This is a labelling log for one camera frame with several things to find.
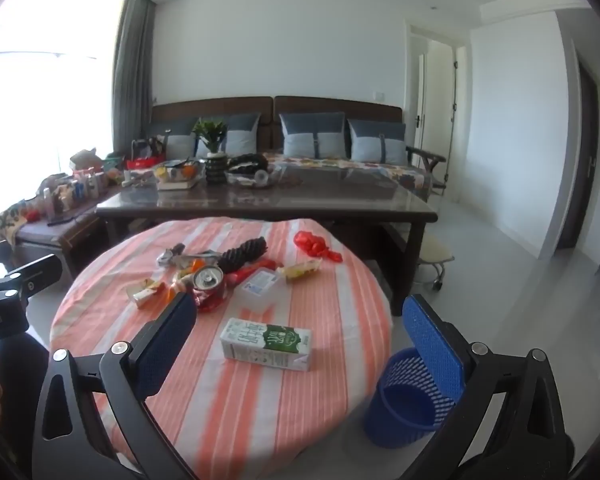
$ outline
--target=dark door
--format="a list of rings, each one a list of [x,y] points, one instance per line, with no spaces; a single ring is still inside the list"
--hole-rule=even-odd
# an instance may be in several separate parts
[[[580,158],[576,169],[571,203],[562,234],[558,240],[558,249],[569,249],[576,246],[591,197],[596,157],[598,156],[598,86],[582,63],[579,63],[579,69],[582,99]]]

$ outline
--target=sofa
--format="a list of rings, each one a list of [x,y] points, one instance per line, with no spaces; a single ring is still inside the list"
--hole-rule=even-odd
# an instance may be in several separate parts
[[[344,113],[344,139],[346,155],[339,158],[316,159],[306,156],[285,156],[283,154],[284,135],[281,114],[315,114],[325,112]],[[167,146],[171,129],[165,125],[180,124],[184,132],[190,131],[190,125],[197,118],[237,116],[239,114],[259,114],[254,126],[256,150],[263,153],[271,164],[296,166],[337,166],[340,168],[363,168],[377,171],[403,187],[413,191],[423,200],[427,200],[432,188],[436,185],[432,169],[445,158],[411,146],[406,147],[407,163],[404,165],[380,164],[375,162],[355,162],[350,160],[351,133],[349,120],[382,121],[385,123],[402,123],[402,109],[399,107],[349,101],[302,96],[255,96],[203,99],[155,105],[152,110],[152,124],[146,135],[160,133],[166,136]],[[412,166],[413,155],[418,155],[424,162],[425,169]]]

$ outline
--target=wooden armrest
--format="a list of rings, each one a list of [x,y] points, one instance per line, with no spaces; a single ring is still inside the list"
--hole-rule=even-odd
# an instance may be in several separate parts
[[[420,148],[414,148],[413,146],[407,146],[407,160],[409,164],[413,160],[413,155],[419,155],[422,158],[424,163],[424,168],[428,173],[433,172],[433,168],[436,167],[436,164],[439,162],[446,162],[446,157],[442,155],[438,155],[437,153],[431,153],[427,150],[421,150]]]

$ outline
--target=wooden side table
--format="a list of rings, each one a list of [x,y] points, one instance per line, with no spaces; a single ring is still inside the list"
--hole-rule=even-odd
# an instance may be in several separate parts
[[[20,265],[56,254],[72,279],[100,254],[110,248],[104,220],[96,216],[99,202],[120,191],[111,187],[96,200],[78,208],[74,217],[64,223],[48,226],[45,220],[25,224],[16,234],[14,256]]]

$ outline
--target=black vase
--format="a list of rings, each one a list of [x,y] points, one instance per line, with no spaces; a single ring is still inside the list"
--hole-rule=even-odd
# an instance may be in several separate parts
[[[226,184],[228,157],[226,153],[209,153],[205,161],[205,176],[207,184]]]

